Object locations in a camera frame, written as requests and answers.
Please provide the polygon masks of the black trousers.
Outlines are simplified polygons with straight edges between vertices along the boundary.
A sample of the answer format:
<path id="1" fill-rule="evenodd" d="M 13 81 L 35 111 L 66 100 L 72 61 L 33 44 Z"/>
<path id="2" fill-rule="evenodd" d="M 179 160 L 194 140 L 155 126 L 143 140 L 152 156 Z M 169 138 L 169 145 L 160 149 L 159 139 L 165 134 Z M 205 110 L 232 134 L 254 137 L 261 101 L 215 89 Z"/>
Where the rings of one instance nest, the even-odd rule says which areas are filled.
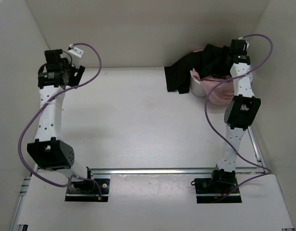
<path id="1" fill-rule="evenodd" d="M 217 47 L 207 44 L 201 51 L 191 52 L 183 58 L 164 68 L 167 91 L 189 92 L 190 71 L 195 70 L 201 78 L 208 76 L 225 79 L 230 75 L 226 64 L 229 47 Z"/>

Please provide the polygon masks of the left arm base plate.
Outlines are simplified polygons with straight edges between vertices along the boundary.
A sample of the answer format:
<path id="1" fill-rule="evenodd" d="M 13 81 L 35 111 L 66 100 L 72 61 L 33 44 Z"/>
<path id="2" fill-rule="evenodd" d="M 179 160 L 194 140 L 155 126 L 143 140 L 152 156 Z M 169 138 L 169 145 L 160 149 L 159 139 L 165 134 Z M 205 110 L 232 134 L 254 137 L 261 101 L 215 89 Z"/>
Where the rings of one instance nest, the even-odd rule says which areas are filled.
<path id="1" fill-rule="evenodd" d="M 110 176 L 96 176 L 99 186 L 90 183 L 72 182 L 66 189 L 66 202 L 108 202 L 110 190 Z"/>

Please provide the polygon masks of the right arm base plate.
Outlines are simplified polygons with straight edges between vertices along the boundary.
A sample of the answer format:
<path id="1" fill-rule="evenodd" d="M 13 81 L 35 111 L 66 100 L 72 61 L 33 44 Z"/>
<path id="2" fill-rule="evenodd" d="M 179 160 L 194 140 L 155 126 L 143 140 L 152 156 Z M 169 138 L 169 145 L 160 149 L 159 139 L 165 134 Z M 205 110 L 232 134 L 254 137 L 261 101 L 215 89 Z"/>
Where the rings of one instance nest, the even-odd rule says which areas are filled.
<path id="1" fill-rule="evenodd" d="M 236 179 L 227 184 L 212 178 L 195 178 L 190 184 L 195 187 L 197 204 L 242 203 Z"/>

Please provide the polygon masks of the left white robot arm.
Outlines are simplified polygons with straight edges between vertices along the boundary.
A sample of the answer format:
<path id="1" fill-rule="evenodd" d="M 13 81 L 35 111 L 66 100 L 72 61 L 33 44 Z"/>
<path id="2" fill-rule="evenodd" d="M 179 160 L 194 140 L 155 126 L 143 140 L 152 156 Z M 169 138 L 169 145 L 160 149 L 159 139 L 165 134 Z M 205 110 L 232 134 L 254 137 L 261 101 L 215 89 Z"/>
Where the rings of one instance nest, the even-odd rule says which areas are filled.
<path id="1" fill-rule="evenodd" d="M 79 64 L 84 52 L 71 46 L 44 52 L 46 63 L 38 70 L 40 95 L 39 122 L 35 140 L 27 145 L 30 157 L 42 170 L 58 171 L 67 178 L 77 176 L 74 181 L 83 192 L 91 192 L 95 187 L 92 173 L 75 159 L 71 145 L 62 138 L 62 104 L 67 87 L 79 85 L 85 68 Z"/>

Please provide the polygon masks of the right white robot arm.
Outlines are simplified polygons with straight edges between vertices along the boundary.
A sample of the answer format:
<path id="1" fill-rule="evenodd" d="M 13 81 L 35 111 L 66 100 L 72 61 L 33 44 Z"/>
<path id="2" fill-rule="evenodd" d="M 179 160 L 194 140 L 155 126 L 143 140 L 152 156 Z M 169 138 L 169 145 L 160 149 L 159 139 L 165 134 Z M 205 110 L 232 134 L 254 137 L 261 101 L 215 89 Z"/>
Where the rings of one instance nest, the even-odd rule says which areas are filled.
<path id="1" fill-rule="evenodd" d="M 226 64 L 230 68 L 231 77 L 241 77 L 233 80 L 234 96 L 224 114 L 226 141 L 210 180 L 211 189 L 218 193 L 228 192 L 236 185 L 236 152 L 261 105 L 261 100 L 255 97 L 251 87 L 250 57 L 247 55 L 245 40 L 232 40 Z"/>

